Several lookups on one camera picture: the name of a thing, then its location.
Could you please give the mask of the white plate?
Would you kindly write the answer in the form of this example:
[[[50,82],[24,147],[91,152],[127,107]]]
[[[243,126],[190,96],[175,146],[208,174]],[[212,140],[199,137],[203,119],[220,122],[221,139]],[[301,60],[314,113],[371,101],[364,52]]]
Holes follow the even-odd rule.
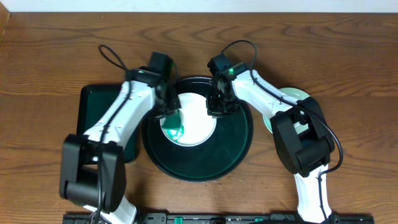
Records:
[[[165,120],[162,118],[159,123],[163,134],[172,143],[183,147],[193,147],[204,143],[216,128],[216,118],[207,114],[206,98],[198,93],[181,93],[178,98],[181,104],[179,111],[182,116],[184,134],[177,140],[166,136],[161,127]]]

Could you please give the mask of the green scrubbing sponge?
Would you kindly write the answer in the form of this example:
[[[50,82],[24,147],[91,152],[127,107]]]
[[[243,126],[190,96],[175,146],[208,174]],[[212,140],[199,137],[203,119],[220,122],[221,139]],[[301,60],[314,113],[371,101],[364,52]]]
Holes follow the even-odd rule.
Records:
[[[178,110],[175,114],[166,117],[161,127],[166,136],[173,140],[182,137],[184,134],[184,127],[181,112]]]

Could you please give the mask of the light green plate front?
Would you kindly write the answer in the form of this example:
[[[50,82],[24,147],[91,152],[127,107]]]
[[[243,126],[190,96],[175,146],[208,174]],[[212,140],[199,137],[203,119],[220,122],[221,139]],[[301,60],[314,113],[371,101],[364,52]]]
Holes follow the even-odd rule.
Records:
[[[294,96],[299,100],[304,100],[309,97],[308,93],[306,93],[300,89],[297,89],[297,88],[280,88],[279,90],[282,93],[285,93],[286,95],[289,95],[289,96]],[[270,119],[263,116],[263,120],[264,120],[264,124],[265,124],[266,128],[269,130],[270,133],[272,133]],[[300,134],[308,129],[308,124],[302,125],[299,122],[296,122],[294,124],[294,127],[295,127],[297,134]]]

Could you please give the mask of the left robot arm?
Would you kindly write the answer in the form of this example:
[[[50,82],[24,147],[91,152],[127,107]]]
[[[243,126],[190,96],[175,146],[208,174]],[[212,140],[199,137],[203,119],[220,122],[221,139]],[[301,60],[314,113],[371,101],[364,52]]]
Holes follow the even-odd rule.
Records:
[[[153,52],[149,64],[128,69],[119,95],[82,135],[69,134],[62,146],[59,194],[91,211],[90,223],[133,223],[137,208],[125,197],[124,150],[141,120],[164,118],[180,108],[169,85],[173,60]]]

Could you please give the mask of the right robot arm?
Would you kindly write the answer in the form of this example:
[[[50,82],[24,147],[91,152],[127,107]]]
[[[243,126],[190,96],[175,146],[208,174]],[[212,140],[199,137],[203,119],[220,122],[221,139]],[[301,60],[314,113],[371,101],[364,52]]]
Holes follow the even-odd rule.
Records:
[[[327,170],[335,147],[317,101],[280,91],[246,63],[233,65],[223,53],[211,58],[207,67],[212,74],[208,115],[230,115],[246,102],[266,117],[277,155],[295,178],[298,214],[305,222],[326,223],[331,209],[322,195],[326,185],[320,174]]]

